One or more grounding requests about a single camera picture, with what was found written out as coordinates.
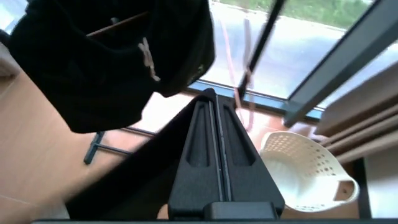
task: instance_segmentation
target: glass pane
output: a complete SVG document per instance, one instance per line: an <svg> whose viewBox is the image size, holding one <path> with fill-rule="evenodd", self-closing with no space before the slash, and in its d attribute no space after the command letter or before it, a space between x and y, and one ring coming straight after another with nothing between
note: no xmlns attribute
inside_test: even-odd
<svg viewBox="0 0 398 224"><path fill-rule="evenodd" d="M252 51L266 22L273 0L221 0L213 3L217 58L204 80L233 85L228 74L226 46L220 18L226 24L235 86L243 75L244 17L238 7L250 9ZM289 0L274 27L254 72L254 91L287 98L336 42L366 11L364 0Z"/></svg>
<svg viewBox="0 0 398 224"><path fill-rule="evenodd" d="M329 104L342 97L352 89L356 88L366 80L377 75L393 63L398 61L398 44L392 44L369 64L363 67L357 74L352 76L347 82L335 90L328 98L323 100L318 107L326 108Z"/></svg>
<svg viewBox="0 0 398 224"><path fill-rule="evenodd" d="M26 0L0 0L0 29L8 34L25 14Z"/></svg>

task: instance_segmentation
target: black bag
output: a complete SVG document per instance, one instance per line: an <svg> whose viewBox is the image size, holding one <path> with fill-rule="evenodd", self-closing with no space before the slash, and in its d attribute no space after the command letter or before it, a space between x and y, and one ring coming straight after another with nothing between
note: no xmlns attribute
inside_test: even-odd
<svg viewBox="0 0 398 224"><path fill-rule="evenodd" d="M154 91L165 97L181 92L215 59L207 0L35 0L26 13L9 51L76 133L139 121ZM159 82L144 65L143 38Z"/></svg>

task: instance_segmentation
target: curb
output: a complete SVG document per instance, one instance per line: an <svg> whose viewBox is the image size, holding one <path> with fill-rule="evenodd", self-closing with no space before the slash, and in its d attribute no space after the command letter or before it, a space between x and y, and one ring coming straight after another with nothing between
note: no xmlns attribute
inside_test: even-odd
<svg viewBox="0 0 398 224"><path fill-rule="evenodd" d="M224 3L219 3L219 2L211 2L212 6L218 6L218 7L226 7L229 9L235 9L235 10L239 10L239 11L247 11L250 14L253 15L258 15L258 16L264 16L264 17L268 17L268 13L263 12L263 11L259 11L259 10L253 10L253 9L245 9L239 6L233 6L233 5L229 5L229 4L224 4ZM283 21L294 21L294 22L302 22L302 23L306 23L308 26L314 26L314 27L322 27L325 29L330 29L330 30L335 30L335 31L340 31L340 32L346 32L346 29L342 29L342 28L338 28L338 27L334 27L334 26L329 26L329 25L324 25L318 22L311 22L311 21L305 21L302 19L295 19L292 17L287 17L287 16L279 16L278 20L283 20Z"/></svg>

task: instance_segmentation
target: white laundry basket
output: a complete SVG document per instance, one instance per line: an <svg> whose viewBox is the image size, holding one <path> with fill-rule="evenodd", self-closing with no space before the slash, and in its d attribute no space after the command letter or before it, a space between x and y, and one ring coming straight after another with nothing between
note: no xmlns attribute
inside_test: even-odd
<svg viewBox="0 0 398 224"><path fill-rule="evenodd" d="M356 200L359 186L337 159L318 143L286 131L268 133L260 156L288 208L320 212ZM354 183L351 197L334 201L341 181Z"/></svg>

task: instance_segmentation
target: clothes rack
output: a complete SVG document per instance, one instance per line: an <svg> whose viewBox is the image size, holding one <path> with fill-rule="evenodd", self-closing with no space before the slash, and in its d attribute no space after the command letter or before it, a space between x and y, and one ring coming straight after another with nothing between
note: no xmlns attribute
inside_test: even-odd
<svg viewBox="0 0 398 224"><path fill-rule="evenodd" d="M250 59L250 63L248 66L248 69L250 69L250 71L252 71L253 73L254 73L254 69L259 61L259 58L262 54L262 51L264 50L264 48L267 44L269 36L271 35L272 28L274 27L274 24L277 21L277 17L280 14L284 4L285 4L285 0L274 1L274 6L272 8L271 13L269 14L268 21L263 25L263 29L262 29L260 38L256 44L256 48L254 50L254 53ZM248 80L248 76L247 76L246 72L247 71L245 71L245 73L243 74L243 79L241 80L241 83L239 84L239 87L238 87L238 93L239 93L240 100L242 100L244 98L244 95L246 94L246 88L248 86L249 80ZM149 136L149 137L155 136L155 134L156 134L156 133L153 133L150 131L146 131L146 130L139 129L139 128L133 128L133 127L122 128L121 131L127 131L129 133L140 134L140 135ZM101 144L101 141L102 141L102 138L104 137L104 135L105 135L105 131L100 131L95 134L95 136L90 144L90 147L86 153L86 156L83 160L83 162L86 165L91 164L91 162L93 161L93 158L95 156L95 153L99 149L113 152L116 154L122 154L122 155L130 155L131 154L131 152L129 152L129 151L125 151L122 149L118 149L115 147L106 146L106 145Z"/></svg>

